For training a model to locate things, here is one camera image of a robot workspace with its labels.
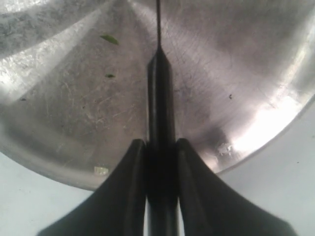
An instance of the black plastic part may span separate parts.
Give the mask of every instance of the black plastic part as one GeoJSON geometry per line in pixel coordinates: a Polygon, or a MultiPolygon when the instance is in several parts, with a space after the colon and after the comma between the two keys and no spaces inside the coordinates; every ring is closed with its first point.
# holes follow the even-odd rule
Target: black plastic part
{"type": "Polygon", "coordinates": [[[296,236],[285,221],[236,193],[204,164],[190,143],[177,142],[179,198],[185,236],[296,236]]]}
{"type": "Polygon", "coordinates": [[[39,236],[142,236],[144,151],[134,140],[110,177],[85,202],[39,236]]]}
{"type": "Polygon", "coordinates": [[[146,157],[149,234],[177,236],[177,158],[171,67],[159,46],[148,65],[149,142],[146,157]]]}

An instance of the white surface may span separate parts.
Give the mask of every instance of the white surface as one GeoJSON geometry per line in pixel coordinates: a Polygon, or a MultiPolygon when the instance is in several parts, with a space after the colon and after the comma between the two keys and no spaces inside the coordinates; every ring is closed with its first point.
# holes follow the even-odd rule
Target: white surface
{"type": "MultiPolygon", "coordinates": [[[[315,105],[255,157],[220,177],[243,196],[315,235],[315,105]]],[[[0,154],[0,235],[34,236],[91,192],[42,177],[0,154]]]]}

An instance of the thin black rod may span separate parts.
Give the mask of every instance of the thin black rod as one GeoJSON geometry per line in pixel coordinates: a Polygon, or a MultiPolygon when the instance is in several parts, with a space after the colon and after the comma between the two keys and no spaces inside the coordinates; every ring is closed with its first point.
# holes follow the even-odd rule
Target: thin black rod
{"type": "Polygon", "coordinates": [[[177,236],[178,181],[171,66],[161,47],[160,1],[157,0],[157,52],[148,65],[149,142],[147,197],[149,235],[177,236]]]}

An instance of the metal bowl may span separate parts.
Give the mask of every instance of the metal bowl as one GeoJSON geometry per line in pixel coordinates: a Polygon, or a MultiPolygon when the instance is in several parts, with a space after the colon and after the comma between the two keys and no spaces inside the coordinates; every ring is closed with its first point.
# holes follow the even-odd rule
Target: metal bowl
{"type": "MultiPolygon", "coordinates": [[[[314,6],[162,1],[177,136],[215,172],[272,140],[314,95],[314,6]]],[[[57,181],[98,187],[131,140],[147,137],[156,39],[154,0],[2,0],[0,150],[57,181]]]]}

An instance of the scratched metal surface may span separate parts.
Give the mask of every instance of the scratched metal surface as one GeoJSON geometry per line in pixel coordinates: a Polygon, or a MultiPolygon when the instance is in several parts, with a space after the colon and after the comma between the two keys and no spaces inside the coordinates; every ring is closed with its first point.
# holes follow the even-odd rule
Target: scratched metal surface
{"type": "MultiPolygon", "coordinates": [[[[162,1],[177,136],[215,172],[272,140],[312,98],[314,3],[162,1]]],[[[154,0],[2,0],[0,150],[96,188],[132,139],[146,139],[155,48],[154,0]]]]}

